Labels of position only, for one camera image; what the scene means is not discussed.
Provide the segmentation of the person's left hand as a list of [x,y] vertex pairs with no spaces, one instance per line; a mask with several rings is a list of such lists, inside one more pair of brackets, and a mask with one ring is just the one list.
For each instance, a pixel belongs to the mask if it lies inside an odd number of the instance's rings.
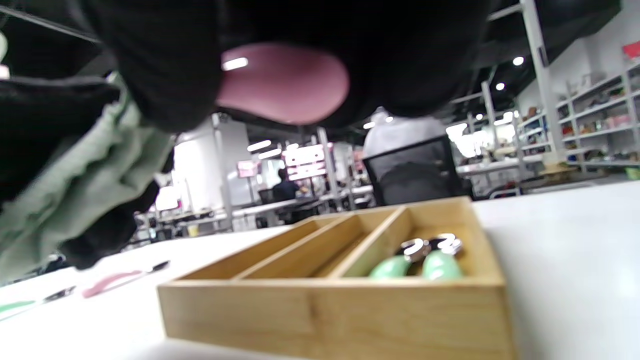
[[63,255],[80,271],[126,246],[169,173],[173,141],[117,74],[1,82],[1,278]]

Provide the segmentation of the person's right hand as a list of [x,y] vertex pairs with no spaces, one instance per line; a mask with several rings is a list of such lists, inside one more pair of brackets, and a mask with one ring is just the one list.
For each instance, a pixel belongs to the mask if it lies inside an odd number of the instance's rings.
[[165,132],[236,111],[341,128],[427,116],[471,68],[493,0],[71,0]]

